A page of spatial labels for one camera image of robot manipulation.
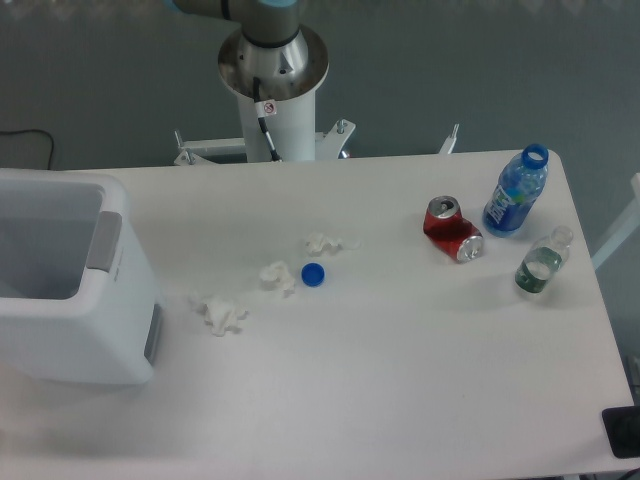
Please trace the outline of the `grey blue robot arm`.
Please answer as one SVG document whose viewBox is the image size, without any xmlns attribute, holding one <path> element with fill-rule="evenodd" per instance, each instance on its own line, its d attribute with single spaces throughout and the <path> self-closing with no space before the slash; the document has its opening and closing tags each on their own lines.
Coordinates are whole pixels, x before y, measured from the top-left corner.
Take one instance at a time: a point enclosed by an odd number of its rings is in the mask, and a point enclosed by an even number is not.
<svg viewBox="0 0 640 480">
<path fill-rule="evenodd" d="M 290 43 L 300 30 L 299 1 L 174 0 L 166 4 L 185 14 L 238 23 L 251 43 L 265 48 Z"/>
</svg>

